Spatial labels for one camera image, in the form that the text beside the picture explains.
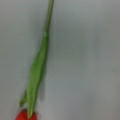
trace green leaf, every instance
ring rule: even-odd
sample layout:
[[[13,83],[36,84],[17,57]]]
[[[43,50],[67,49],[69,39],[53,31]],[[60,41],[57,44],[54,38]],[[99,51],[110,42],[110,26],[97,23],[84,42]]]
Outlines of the green leaf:
[[[23,107],[23,105],[27,102],[27,93],[25,91],[25,94],[23,96],[23,98],[20,100],[20,107]]]
[[[27,87],[28,118],[34,112],[38,88],[42,81],[45,69],[45,61],[48,51],[48,33],[45,32],[42,40],[41,49],[34,60],[30,70],[30,82]]]

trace tulip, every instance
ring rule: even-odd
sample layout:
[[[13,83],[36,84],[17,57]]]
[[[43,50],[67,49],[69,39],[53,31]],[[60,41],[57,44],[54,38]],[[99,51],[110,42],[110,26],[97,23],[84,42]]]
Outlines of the tulip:
[[[27,117],[27,109],[22,110],[16,117],[15,120],[37,120],[37,115],[34,112],[30,119]]]

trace flower stem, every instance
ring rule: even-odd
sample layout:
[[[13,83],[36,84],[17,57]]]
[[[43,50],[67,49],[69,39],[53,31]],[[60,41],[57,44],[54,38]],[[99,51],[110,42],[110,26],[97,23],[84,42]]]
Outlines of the flower stem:
[[[53,10],[53,4],[54,4],[54,0],[50,0],[49,7],[48,7],[46,26],[45,26],[45,32],[49,32],[52,10]]]

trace gray background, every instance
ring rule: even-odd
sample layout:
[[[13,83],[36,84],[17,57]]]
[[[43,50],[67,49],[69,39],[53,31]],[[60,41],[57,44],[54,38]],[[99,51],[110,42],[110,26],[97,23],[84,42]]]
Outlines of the gray background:
[[[14,120],[20,110],[47,5],[48,0],[0,0],[1,120]],[[54,5],[36,108],[41,120],[119,120],[120,1],[55,0]]]

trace red petal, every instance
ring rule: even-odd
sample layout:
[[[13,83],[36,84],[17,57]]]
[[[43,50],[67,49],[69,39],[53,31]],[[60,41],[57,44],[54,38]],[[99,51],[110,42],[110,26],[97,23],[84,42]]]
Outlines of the red petal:
[[[27,109],[24,109],[17,115],[15,120],[37,120],[37,115],[35,113],[33,113],[32,117],[30,119],[28,119]]]

